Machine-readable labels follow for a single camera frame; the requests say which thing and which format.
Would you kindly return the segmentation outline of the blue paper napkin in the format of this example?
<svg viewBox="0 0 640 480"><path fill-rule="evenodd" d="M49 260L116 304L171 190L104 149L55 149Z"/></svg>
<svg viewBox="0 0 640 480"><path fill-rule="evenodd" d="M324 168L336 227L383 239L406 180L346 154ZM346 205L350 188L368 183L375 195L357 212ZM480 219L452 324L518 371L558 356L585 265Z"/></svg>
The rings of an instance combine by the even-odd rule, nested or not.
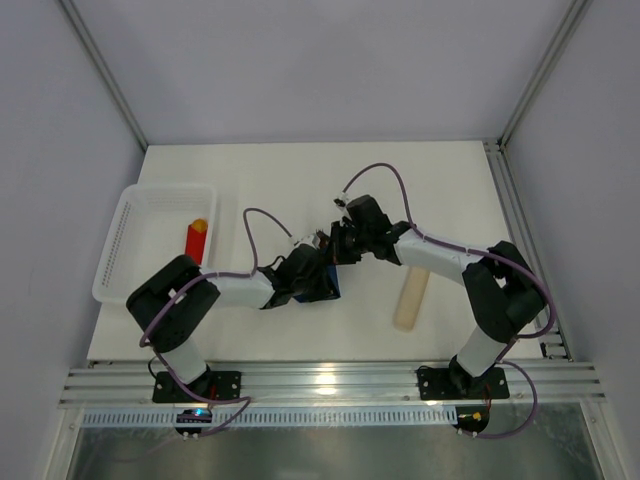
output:
<svg viewBox="0 0 640 480"><path fill-rule="evenodd" d="M335 265L328 265L316 272L306 283L303 291L294 296L298 303L332 301L341 297L339 279Z"/></svg>

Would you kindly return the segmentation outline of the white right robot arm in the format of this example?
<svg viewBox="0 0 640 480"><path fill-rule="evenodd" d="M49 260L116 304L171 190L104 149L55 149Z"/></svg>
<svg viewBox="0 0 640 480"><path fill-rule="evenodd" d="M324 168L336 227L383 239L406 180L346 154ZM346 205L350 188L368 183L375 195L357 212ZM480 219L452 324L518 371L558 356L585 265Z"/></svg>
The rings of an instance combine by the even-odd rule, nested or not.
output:
<svg viewBox="0 0 640 480"><path fill-rule="evenodd" d="M497 367L522 329L550 305L545 286L515 245L501 241L486 250L430 237L410 221L392 222L370 195L335 201L343 217L331 225L328 258L351 265L363 255L421 268L461 285L475 320L463 348L445 367L417 371L424 400L507 397Z"/></svg>

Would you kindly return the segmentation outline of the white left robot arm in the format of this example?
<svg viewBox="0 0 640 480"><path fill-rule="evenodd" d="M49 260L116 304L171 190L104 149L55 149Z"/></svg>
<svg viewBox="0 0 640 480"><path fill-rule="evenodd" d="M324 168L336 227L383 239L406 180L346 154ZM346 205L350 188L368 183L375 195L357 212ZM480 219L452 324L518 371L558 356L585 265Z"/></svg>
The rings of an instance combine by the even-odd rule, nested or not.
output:
<svg viewBox="0 0 640 480"><path fill-rule="evenodd" d="M270 310L298 303L337 300L337 270L324 253L308 244L252 272L204 272L186 254L179 255L134 290L126 308L143 332L140 345L151 348L167 372L158 377L154 400L230 402L219 375L207 365L191 336L213 308Z"/></svg>

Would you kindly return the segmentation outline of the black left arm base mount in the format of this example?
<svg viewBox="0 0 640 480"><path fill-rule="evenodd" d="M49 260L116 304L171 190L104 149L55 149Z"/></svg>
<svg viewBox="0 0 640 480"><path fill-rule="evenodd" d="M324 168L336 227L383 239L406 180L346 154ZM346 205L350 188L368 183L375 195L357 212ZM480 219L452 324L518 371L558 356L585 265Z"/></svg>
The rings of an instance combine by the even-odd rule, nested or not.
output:
<svg viewBox="0 0 640 480"><path fill-rule="evenodd" d="M187 384L186 388L198 397L200 403L207 401L230 402L238 400L241 393L240 371L206 371L200 378ZM156 404L197 402L187 394L166 371L156 375L152 402Z"/></svg>

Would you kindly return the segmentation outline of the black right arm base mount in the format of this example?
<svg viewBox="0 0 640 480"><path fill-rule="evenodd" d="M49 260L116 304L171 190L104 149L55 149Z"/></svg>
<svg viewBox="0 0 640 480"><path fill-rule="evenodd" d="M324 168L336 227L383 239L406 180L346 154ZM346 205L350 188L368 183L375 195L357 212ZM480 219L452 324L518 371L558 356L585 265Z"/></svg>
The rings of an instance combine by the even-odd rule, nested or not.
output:
<svg viewBox="0 0 640 480"><path fill-rule="evenodd" d="M422 400L504 400L510 398L505 372L499 367L490 368L480 377L472 377L464 370L421 366L416 370L416 377Z"/></svg>

